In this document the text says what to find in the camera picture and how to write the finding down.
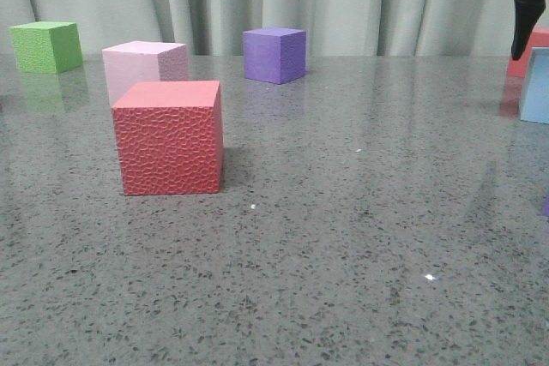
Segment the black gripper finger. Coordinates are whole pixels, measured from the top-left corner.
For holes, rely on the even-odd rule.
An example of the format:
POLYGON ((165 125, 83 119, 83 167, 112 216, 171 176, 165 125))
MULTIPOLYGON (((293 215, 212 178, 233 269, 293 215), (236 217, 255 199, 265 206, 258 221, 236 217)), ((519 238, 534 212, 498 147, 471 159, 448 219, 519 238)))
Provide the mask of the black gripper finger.
POLYGON ((515 31, 511 45, 511 57, 517 61, 522 58, 535 24, 546 9, 546 0, 514 0, 515 31))

